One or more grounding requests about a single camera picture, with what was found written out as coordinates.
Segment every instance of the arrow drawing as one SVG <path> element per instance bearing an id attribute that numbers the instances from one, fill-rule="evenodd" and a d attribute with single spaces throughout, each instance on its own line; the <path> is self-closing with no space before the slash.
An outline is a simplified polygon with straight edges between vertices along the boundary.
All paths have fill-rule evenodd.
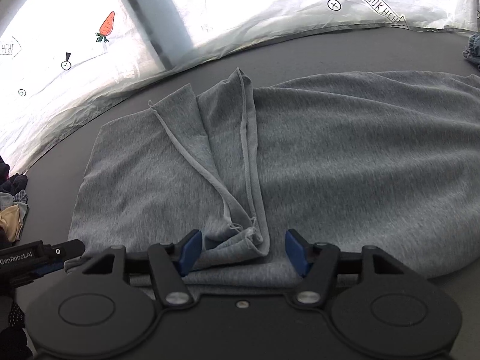
<path id="1" fill-rule="evenodd" d="M 398 27 L 398 28 L 406 28 L 409 30 L 409 26 L 407 25 L 407 22 L 405 21 L 405 17 L 399 16 L 395 11 L 390 8 L 387 3 L 383 0 L 363 0 L 365 1 L 368 5 L 371 6 L 371 8 L 379 13 L 380 15 L 386 17 L 388 20 L 392 22 L 392 27 Z"/>
<path id="2" fill-rule="evenodd" d="M 22 47 L 20 43 L 18 43 L 18 40 L 13 36 L 11 38 L 12 40 L 0 41 L 0 56 L 11 56 L 13 59 L 21 52 Z"/>

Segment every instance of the polka dot fabric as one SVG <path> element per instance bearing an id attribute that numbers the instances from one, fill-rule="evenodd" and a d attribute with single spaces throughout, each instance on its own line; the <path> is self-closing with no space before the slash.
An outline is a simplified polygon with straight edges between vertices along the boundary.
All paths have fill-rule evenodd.
<path id="1" fill-rule="evenodd" d="M 13 302 L 11 305 L 8 323 L 10 324 L 10 327 L 16 327 L 20 329 L 25 328 L 25 314 L 23 313 L 22 309 L 20 309 L 20 306 L 15 302 Z"/>

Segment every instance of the screw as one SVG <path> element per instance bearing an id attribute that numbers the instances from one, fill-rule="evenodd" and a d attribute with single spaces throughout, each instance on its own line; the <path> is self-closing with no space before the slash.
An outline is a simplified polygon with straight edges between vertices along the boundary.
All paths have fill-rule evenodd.
<path id="1" fill-rule="evenodd" d="M 236 304 L 235 304 L 239 309 L 246 309 L 250 304 L 248 301 L 246 300 L 239 300 Z"/>
<path id="2" fill-rule="evenodd" d="M 313 291 L 302 291 L 297 294 L 297 300 L 304 304 L 316 303 L 320 300 L 320 294 Z"/>
<path id="3" fill-rule="evenodd" d="M 174 305 L 185 304 L 189 301 L 190 297 L 185 292 L 170 292 L 165 300 Z"/>

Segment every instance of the orange carrot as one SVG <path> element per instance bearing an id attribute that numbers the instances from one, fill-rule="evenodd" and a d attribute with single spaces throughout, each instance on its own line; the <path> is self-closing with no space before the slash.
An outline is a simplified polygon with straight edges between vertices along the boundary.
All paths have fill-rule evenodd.
<path id="1" fill-rule="evenodd" d="M 113 30 L 113 18 L 115 17 L 115 12 L 109 14 L 109 17 L 105 19 L 103 24 L 100 26 L 100 32 L 97 32 L 97 42 L 101 42 L 102 39 L 106 43 L 107 35 L 110 35 Z"/>

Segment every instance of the white fabric backdrop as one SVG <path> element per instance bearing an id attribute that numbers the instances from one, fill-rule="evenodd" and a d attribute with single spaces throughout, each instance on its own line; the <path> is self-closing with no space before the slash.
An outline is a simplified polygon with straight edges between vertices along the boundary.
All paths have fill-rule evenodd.
<path id="1" fill-rule="evenodd" d="M 27 171 L 61 139 L 147 83 L 252 44 L 348 28 L 479 28 L 478 0 L 173 2 L 193 46 L 167 71 L 127 0 L 26 1 L 0 36 L 13 47 L 11 55 L 0 55 L 0 155 L 13 173 Z M 8 3 L 0 0 L 0 8 Z M 109 42 L 97 43 L 95 33 L 111 11 Z M 68 71 L 61 68 L 65 53 L 71 53 Z"/>

